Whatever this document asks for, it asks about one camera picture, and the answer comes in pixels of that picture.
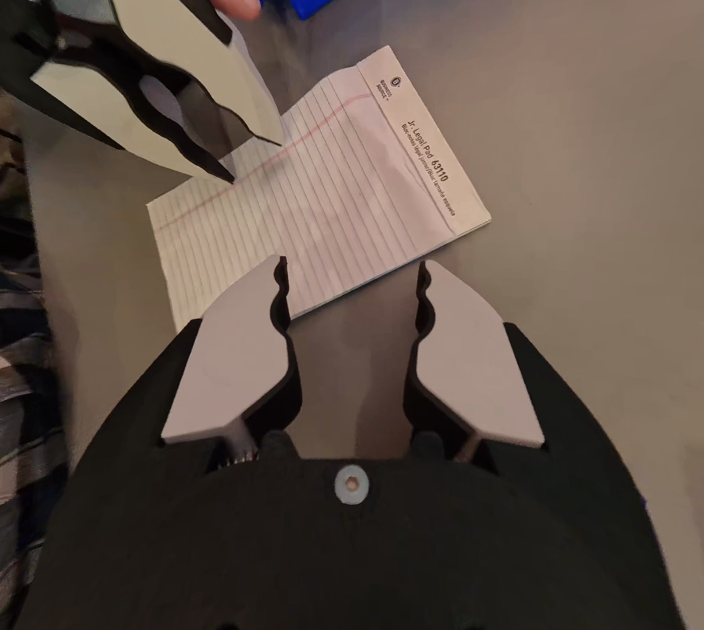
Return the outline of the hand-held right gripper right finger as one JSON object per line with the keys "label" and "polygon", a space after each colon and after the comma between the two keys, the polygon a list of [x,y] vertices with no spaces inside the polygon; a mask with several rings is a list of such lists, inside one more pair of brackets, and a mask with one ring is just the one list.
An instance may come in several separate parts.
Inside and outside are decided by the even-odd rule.
{"label": "hand-held right gripper right finger", "polygon": [[469,462],[484,442],[541,450],[546,437],[498,312],[433,260],[419,264],[416,297],[403,390],[411,453]]}

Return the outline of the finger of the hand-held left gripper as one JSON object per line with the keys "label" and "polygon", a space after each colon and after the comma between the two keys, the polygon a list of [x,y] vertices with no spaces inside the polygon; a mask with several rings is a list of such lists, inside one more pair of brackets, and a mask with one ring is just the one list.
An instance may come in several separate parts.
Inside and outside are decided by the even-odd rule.
{"label": "finger of the hand-held left gripper", "polygon": [[236,46],[219,40],[180,0],[111,1],[120,27],[134,44],[193,77],[251,134],[283,144],[277,106]]}
{"label": "finger of the hand-held left gripper", "polygon": [[189,177],[233,184],[233,174],[146,97],[143,61],[111,44],[70,45],[30,79],[133,155]]}

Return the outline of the grey desk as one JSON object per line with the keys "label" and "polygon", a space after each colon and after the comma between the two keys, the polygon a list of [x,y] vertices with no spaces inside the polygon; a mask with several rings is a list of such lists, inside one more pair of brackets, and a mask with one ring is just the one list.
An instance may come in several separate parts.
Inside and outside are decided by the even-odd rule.
{"label": "grey desk", "polygon": [[[238,26],[279,109],[390,45],[491,214],[432,254],[601,423],[703,628],[703,0],[333,0]],[[175,335],[146,204],[184,177],[17,103],[69,471]],[[410,439],[413,264],[291,326],[310,458]]]}

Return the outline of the plaid shirt person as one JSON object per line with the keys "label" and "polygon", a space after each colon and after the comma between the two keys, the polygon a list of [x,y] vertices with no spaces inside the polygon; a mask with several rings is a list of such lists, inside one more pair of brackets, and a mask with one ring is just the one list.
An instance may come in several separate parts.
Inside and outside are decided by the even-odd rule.
{"label": "plaid shirt person", "polygon": [[22,143],[1,130],[1,628],[29,592],[68,478]]}

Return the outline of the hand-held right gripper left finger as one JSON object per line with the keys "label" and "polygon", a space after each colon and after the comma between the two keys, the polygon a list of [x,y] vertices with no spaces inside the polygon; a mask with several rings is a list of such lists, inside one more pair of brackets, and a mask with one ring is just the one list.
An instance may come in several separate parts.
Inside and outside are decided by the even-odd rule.
{"label": "hand-held right gripper left finger", "polygon": [[224,441],[235,461],[254,459],[269,432],[302,406],[287,303],[285,256],[270,256],[205,311],[161,438]]}

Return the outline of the white lined legal pad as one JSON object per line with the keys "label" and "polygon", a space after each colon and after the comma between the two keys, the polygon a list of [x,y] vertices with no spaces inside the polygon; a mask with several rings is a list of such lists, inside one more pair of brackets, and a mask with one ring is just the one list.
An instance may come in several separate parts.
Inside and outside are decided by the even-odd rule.
{"label": "white lined legal pad", "polygon": [[177,331],[269,256],[296,318],[491,221],[389,45],[281,121],[281,147],[234,151],[232,185],[188,179],[147,204]]}

